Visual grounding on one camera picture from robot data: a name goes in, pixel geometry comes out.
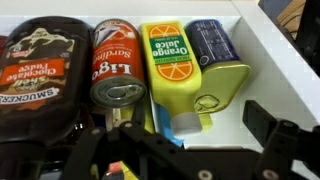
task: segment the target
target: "white surface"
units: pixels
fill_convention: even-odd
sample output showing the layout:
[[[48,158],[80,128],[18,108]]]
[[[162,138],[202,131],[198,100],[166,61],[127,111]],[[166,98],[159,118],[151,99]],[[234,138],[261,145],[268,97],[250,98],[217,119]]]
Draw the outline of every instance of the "white surface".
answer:
[[[261,151],[242,123],[248,99],[303,129],[310,130],[320,120],[320,79],[254,2],[2,0],[0,34],[8,35],[21,22],[44,15],[72,16],[92,26],[108,18],[122,18],[136,28],[153,21],[180,20],[185,25],[193,19],[219,20],[253,72],[230,106],[212,114],[212,130],[186,139],[186,147],[242,146]],[[316,179],[303,166],[295,168]]]

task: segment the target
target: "light blue object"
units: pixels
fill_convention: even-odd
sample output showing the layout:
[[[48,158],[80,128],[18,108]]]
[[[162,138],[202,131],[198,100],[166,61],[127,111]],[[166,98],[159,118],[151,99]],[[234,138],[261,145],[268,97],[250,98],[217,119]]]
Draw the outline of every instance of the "light blue object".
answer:
[[[169,139],[172,143],[176,144],[177,146],[181,147],[183,145],[182,139],[176,139],[173,136],[173,133],[171,131],[170,127],[170,115],[168,111],[160,106],[159,104],[155,104],[155,109],[158,111],[157,115],[157,123],[159,126],[159,133],[162,134],[164,137]]]

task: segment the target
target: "yellow juice carton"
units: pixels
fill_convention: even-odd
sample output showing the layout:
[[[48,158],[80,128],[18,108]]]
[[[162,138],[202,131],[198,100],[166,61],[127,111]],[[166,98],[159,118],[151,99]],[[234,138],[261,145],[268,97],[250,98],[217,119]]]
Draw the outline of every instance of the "yellow juice carton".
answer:
[[[141,25],[152,99],[170,114],[176,138],[202,131],[194,100],[201,70],[178,21]]]

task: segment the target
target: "pull tab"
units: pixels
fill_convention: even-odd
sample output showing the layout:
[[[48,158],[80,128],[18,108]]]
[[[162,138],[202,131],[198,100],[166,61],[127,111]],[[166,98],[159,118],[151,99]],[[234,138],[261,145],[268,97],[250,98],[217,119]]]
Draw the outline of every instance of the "pull tab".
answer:
[[[142,88],[139,85],[135,84],[112,87],[107,90],[107,97],[113,100],[119,100],[139,94],[141,91]]]

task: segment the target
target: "red can label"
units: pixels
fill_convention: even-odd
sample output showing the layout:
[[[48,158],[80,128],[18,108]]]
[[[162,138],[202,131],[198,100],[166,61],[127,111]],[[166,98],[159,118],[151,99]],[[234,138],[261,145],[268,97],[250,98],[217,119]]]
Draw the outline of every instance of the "red can label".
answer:
[[[95,30],[92,83],[115,75],[142,82],[143,70],[136,29],[123,20],[107,20]]]

